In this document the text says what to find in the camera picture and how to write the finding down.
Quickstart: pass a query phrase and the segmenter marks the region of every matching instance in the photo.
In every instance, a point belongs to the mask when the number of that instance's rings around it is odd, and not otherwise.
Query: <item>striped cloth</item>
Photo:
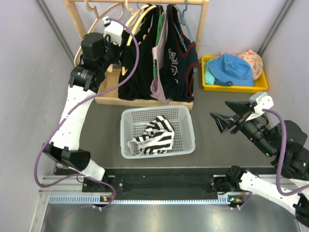
[[[172,150],[175,131],[164,116],[157,116],[146,126],[145,132],[130,140],[127,145],[134,156],[157,155]],[[138,145],[139,153],[133,151],[133,145]]]

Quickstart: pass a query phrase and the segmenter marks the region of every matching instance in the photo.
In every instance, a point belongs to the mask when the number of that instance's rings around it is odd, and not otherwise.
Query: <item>blue hanger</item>
[[[175,9],[179,12],[179,16],[180,16],[179,23],[181,23],[182,25],[185,26],[185,28],[186,28],[186,30],[187,30],[187,32],[188,32],[188,36],[189,36],[190,42],[191,42],[191,43],[194,42],[193,37],[192,37],[192,34],[191,34],[191,31],[190,31],[190,28],[189,28],[189,26],[188,26],[188,23],[187,23],[187,21],[186,21],[185,18],[184,18],[184,12],[185,12],[185,11],[187,10],[187,8],[188,8],[188,0],[185,0],[185,9],[184,9],[182,12],[181,12],[181,10],[178,8],[178,6],[174,5],[174,7],[175,7]],[[186,51],[187,51],[187,48],[186,48],[186,46],[185,46],[185,44],[184,44],[183,37],[181,36],[181,34],[180,34],[178,28],[176,27],[176,24],[175,24],[175,23],[174,23],[174,26],[175,26],[176,32],[177,32],[177,34],[178,34],[178,37],[179,37],[179,39],[180,39],[180,42],[182,43],[183,48],[184,48],[184,50],[185,50],[185,52],[186,52]],[[193,72],[196,73],[196,72],[197,72],[197,68],[193,68]]]

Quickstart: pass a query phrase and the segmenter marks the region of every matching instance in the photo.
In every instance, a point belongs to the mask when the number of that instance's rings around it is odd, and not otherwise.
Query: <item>wooden post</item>
[[[81,40],[83,40],[84,35],[86,35],[86,30],[85,30],[84,24],[82,22],[81,16],[78,12],[75,2],[70,1],[70,0],[64,0],[64,3],[69,11],[69,14],[71,16],[71,19],[74,23],[74,26],[77,30],[79,37],[81,38]]]
[[[204,0],[202,5],[201,13],[199,16],[198,28],[197,28],[197,39],[196,39],[196,50],[199,51],[199,47],[201,46],[201,40],[203,37],[203,30],[205,26],[205,19],[207,14],[209,0]]]

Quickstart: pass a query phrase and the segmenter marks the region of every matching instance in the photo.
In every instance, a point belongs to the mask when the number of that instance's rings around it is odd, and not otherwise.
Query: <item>wooden base board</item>
[[[105,80],[102,82],[99,88],[99,92],[103,92],[107,89],[110,89],[118,84],[120,69],[114,69],[112,72],[105,73]],[[127,101],[118,98],[118,89],[106,93],[102,96],[95,98],[98,104],[106,105],[127,105],[127,106],[138,106],[138,107],[151,107],[151,106],[161,106],[166,105],[157,100],[142,100],[136,99],[133,101]],[[193,107],[193,102],[182,102],[182,101],[170,101],[170,105],[184,105],[189,108]]]

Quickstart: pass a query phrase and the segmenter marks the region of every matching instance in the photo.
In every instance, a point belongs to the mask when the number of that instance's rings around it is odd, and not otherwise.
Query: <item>blue bucket hat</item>
[[[254,86],[253,72],[245,60],[228,53],[208,61],[212,75],[223,83],[231,82],[234,86]]]

